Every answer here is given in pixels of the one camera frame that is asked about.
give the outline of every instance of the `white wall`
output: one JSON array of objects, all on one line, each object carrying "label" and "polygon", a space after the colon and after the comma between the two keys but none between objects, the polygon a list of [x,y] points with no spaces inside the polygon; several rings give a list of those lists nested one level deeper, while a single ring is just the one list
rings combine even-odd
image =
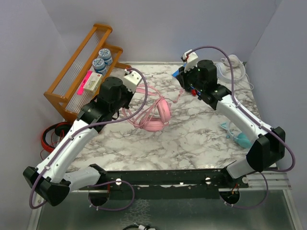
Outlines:
[{"label": "white wall", "polygon": [[[288,173],[301,221],[307,229],[307,1],[283,0],[258,42],[247,70],[264,121],[281,126],[296,156]],[[288,167],[285,157],[280,165]]]},{"label": "white wall", "polygon": [[[42,0],[70,54],[93,23],[113,27],[124,61],[180,61],[210,44],[247,60],[280,0]],[[211,59],[216,51],[206,51]]]},{"label": "white wall", "polygon": [[22,173],[38,164],[40,135],[60,116],[44,98],[69,53],[40,0],[0,7],[0,229],[26,229],[30,187]]}]

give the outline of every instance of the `wooden rack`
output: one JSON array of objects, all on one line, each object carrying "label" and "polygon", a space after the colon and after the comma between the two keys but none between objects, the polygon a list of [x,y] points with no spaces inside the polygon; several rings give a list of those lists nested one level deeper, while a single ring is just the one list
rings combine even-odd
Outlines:
[{"label": "wooden rack", "polygon": [[97,58],[100,49],[108,48],[113,58],[113,62],[108,66],[107,73],[102,82],[110,76],[113,68],[125,69],[130,67],[118,62],[123,49],[106,43],[106,39],[111,32],[112,27],[108,25],[94,24],[89,34],[82,41],[55,81],[44,93],[48,101],[68,122],[73,122],[77,118],[81,107],[99,93],[98,89],[94,95],[88,92],[77,95],[77,90],[87,71],[91,68],[92,61]]}]

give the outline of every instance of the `marble surface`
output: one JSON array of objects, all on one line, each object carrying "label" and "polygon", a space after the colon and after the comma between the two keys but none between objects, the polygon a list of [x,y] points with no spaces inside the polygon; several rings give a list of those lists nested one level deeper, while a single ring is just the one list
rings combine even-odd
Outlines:
[{"label": "marble surface", "polygon": [[[178,81],[171,76],[179,65],[135,65],[145,74],[150,85],[165,98],[176,99],[180,90]],[[111,76],[122,77],[116,69]],[[236,85],[237,99],[259,116],[247,82]],[[156,97],[149,97],[151,104]],[[135,94],[130,105],[134,112],[143,100]],[[246,150],[226,139],[226,131],[219,125],[227,118],[215,112],[205,102],[184,93],[178,103],[172,104],[172,118],[163,131],[148,132],[135,129],[128,122],[105,126],[72,163],[75,171],[96,163],[105,170],[175,170],[223,168],[246,154]]]}]

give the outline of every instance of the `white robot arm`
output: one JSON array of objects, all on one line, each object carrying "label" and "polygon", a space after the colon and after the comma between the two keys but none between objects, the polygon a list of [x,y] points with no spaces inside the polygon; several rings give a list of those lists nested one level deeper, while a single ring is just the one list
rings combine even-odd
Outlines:
[{"label": "white robot arm", "polygon": [[225,115],[246,134],[253,144],[245,158],[235,161],[223,169],[228,180],[254,171],[261,172],[284,157],[284,146],[265,131],[265,128],[271,130],[283,141],[285,140],[285,132],[280,127],[272,128],[242,106],[231,95],[232,92],[229,89],[217,83],[217,70],[213,62],[199,60],[196,53],[191,51],[184,53],[181,58],[187,63],[185,67],[179,68],[179,74],[176,76],[181,87],[186,91],[196,90],[199,100]]},{"label": "white robot arm", "polygon": [[97,98],[82,107],[68,134],[52,153],[36,168],[25,169],[24,177],[29,185],[32,187],[36,182],[35,191],[51,205],[59,204],[67,193],[73,190],[98,182],[103,170],[96,165],[90,165],[76,172],[66,173],[66,171],[84,146],[103,128],[103,126],[88,126],[111,121],[112,116],[120,108],[128,108],[141,80],[141,75],[136,71],[126,75],[123,80],[108,77],[101,84]]}]

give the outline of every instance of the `round container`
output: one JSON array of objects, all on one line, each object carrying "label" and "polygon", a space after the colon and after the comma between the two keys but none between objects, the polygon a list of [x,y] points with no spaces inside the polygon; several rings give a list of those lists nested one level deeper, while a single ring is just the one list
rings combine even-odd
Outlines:
[{"label": "round container", "polygon": [[106,64],[105,61],[103,61],[103,59],[101,58],[96,58],[93,60],[93,68],[95,70],[96,73],[100,73],[103,76],[105,76],[106,74]]},{"label": "round container", "polygon": [[111,51],[109,49],[101,49],[98,55],[99,55],[99,58],[105,61],[105,64],[107,66],[112,64],[113,59],[112,59]]}]

